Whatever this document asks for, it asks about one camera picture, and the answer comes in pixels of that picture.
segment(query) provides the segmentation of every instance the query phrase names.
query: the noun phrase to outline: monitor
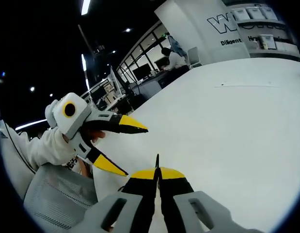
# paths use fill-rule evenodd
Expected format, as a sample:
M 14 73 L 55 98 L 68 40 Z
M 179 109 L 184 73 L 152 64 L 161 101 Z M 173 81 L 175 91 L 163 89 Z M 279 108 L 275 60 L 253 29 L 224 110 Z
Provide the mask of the monitor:
M 132 72 L 134 72 L 136 79 L 139 81 L 141 79 L 146 78 L 148 75 L 151 74 L 151 68 L 150 68 L 149 64 L 145 64 L 145 65 L 133 70 Z
M 158 66 L 159 70 L 163 70 L 162 67 L 166 67 L 169 65 L 169 58 L 163 57 L 154 63 Z
M 91 96 L 95 102 L 104 97 L 107 94 L 106 89 L 101 86 L 95 92 L 91 93 Z

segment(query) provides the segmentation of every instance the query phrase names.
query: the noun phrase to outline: gray gripper housing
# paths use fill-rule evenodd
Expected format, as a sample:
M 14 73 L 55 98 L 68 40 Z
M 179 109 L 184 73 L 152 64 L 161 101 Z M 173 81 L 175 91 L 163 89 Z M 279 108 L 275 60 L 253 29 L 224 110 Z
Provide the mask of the gray gripper housing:
M 84 219 L 70 233 L 106 233 L 116 221 L 112 233 L 129 233 L 142 196 L 117 192 L 107 196 L 85 212 Z
M 174 196 L 174 201 L 186 233 L 204 233 L 200 221 L 210 229 L 209 233 L 261 233 L 233 222 L 230 211 L 202 191 Z

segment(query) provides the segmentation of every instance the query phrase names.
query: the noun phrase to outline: shelf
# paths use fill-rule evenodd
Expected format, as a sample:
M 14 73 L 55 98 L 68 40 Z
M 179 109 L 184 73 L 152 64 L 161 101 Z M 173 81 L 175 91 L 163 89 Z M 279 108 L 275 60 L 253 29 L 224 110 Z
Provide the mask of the shelf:
M 285 23 L 272 20 L 272 19 L 248 19 L 242 21 L 236 21 L 239 26 L 250 26 L 250 25 L 272 25 L 272 26 L 285 26 Z
M 275 57 L 300 62 L 300 54 L 278 50 L 249 50 L 251 57 Z

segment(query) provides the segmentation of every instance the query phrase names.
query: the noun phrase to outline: black ceiling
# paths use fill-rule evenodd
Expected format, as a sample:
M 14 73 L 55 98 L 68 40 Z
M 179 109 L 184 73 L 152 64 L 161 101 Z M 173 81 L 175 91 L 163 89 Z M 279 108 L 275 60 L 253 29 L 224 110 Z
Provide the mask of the black ceiling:
M 80 15 L 82 0 L 5 1 L 0 13 L 3 118 L 12 127 L 44 119 L 54 99 L 86 91 L 80 55 L 88 48 L 78 24 L 93 49 L 98 43 L 107 52 L 117 51 L 109 56 L 116 67 L 158 21 L 154 10 L 164 1 L 92 0 L 85 16 Z M 125 33 L 126 28 L 132 32 Z

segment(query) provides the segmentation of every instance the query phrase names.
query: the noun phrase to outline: desk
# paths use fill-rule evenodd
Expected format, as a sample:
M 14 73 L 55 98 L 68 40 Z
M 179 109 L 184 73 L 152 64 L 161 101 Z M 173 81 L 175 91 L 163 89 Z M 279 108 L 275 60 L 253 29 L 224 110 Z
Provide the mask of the desk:
M 130 84 L 130 88 L 137 94 L 139 94 L 140 91 L 140 94 L 148 100 L 162 90 L 158 82 L 163 79 L 167 73 L 168 72 L 158 73 L 157 75 L 144 80 L 141 84 L 139 84 L 139 88 L 135 83 L 132 83 Z
M 125 94 L 123 94 L 122 96 L 116 98 L 110 105 L 107 106 L 107 108 L 105 109 L 105 111 L 110 111 L 112 110 L 113 108 L 115 108 L 115 106 L 122 100 L 126 97 Z
M 161 166 L 184 173 L 245 228 L 272 232 L 300 194 L 299 62 L 251 58 L 197 67 L 131 116 L 149 133 L 107 133 L 97 147 L 130 174 L 154 167 L 159 153 Z M 94 168 L 94 180 L 101 200 L 126 178 Z M 156 232 L 166 232 L 154 222 Z

